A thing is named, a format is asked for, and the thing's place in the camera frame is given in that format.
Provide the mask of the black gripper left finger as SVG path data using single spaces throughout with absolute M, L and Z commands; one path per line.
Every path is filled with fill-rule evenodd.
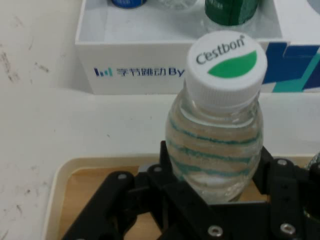
M 122 240 L 141 214 L 150 213 L 162 240 L 218 240 L 221 222 L 205 201 L 173 173 L 169 152 L 160 144 L 159 162 L 133 175 L 109 174 L 76 220 L 65 240 Z

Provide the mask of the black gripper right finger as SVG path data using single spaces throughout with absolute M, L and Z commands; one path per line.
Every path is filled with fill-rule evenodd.
M 253 182 L 268 196 L 269 231 L 273 240 L 320 238 L 320 164 L 306 169 L 274 158 L 263 147 Z

